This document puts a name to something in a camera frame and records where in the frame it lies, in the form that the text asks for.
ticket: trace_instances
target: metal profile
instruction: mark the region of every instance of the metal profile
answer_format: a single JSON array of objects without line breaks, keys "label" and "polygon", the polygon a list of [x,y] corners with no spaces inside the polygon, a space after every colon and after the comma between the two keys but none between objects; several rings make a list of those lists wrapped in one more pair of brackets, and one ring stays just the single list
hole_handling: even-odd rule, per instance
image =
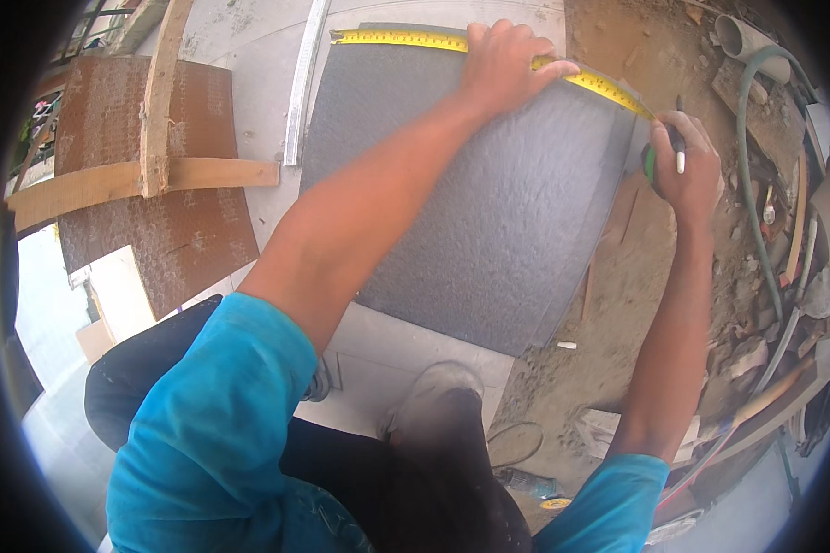
[{"label": "metal profile", "polygon": [[330,0],[313,0],[310,14],[304,25],[302,45],[298,50],[296,72],[292,80],[292,94],[289,95],[289,110],[286,119],[286,145],[283,152],[283,165],[298,166],[301,160],[302,135],[307,120],[307,102],[310,92],[310,79],[317,59],[317,47],[320,35],[326,23]]}]

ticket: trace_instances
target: marker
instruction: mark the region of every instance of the marker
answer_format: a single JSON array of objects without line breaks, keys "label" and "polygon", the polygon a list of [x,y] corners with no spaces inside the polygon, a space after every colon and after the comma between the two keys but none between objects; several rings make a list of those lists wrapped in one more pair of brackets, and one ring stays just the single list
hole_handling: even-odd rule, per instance
[{"label": "marker", "polygon": [[[676,111],[682,112],[682,96],[676,96]],[[667,126],[667,133],[670,135],[670,145],[676,152],[676,172],[683,174],[686,171],[686,140],[673,125]]]}]

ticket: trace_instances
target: shoe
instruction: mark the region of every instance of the shoe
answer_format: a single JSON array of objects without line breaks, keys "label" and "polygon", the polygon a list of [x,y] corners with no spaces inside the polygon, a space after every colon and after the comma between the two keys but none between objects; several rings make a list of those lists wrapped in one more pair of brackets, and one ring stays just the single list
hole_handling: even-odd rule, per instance
[{"label": "shoe", "polygon": [[403,402],[391,408],[379,420],[376,432],[378,439],[390,442],[391,433],[417,418],[419,413],[431,409],[433,402],[454,388],[473,390],[480,400],[485,392],[480,377],[457,361],[441,361],[425,369],[412,383],[409,395]]}]

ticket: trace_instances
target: green hose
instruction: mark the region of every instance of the green hose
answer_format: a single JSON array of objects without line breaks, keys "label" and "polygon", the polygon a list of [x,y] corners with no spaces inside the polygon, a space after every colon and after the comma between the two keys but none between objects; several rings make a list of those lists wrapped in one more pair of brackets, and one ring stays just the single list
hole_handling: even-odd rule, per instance
[{"label": "green hose", "polygon": [[[762,263],[762,271],[765,274],[765,283],[768,285],[768,289],[772,294],[772,303],[775,304],[775,316],[783,324],[784,316],[781,307],[781,294],[778,293],[778,283],[775,280],[775,274],[772,272],[772,264],[769,263],[768,256],[765,254],[765,243],[762,240],[762,232],[759,230],[759,218],[756,215],[756,202],[753,201],[750,167],[747,165],[747,96],[750,94],[750,85],[753,82],[753,76],[759,71],[759,66],[762,65],[763,61],[773,56],[781,56],[782,58],[788,59],[793,69],[797,72],[799,80],[806,85],[809,94],[812,96],[812,100],[816,103],[819,100],[802,66],[793,57],[793,54],[780,46],[765,46],[762,50],[753,54],[753,57],[750,58],[750,63],[747,64],[741,76],[741,92],[738,95],[737,126],[735,128],[738,138],[738,169],[740,171],[739,176],[741,177],[741,188],[743,188],[744,192],[744,204],[747,206],[747,215],[750,217],[753,240],[756,242],[759,261]],[[794,236],[793,240],[802,240],[802,236]],[[803,267],[803,271],[808,271],[808,267]]]}]

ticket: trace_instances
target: hand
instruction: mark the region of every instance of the hand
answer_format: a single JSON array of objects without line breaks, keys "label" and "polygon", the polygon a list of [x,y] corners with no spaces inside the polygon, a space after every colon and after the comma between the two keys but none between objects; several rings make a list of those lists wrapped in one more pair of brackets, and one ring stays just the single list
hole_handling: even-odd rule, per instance
[{"label": "hand", "polygon": [[498,19],[492,28],[468,25],[467,50],[459,93],[488,118],[517,109],[551,82],[580,71],[564,60],[532,71],[532,58],[557,56],[553,42],[535,37],[528,25],[514,27],[507,19]]},{"label": "hand", "polygon": [[[686,142],[686,170],[676,172],[676,154],[664,123],[673,125]],[[674,208],[680,228],[710,230],[713,210],[722,196],[719,154],[696,117],[684,112],[659,112],[649,130],[655,149],[655,179]]]}]

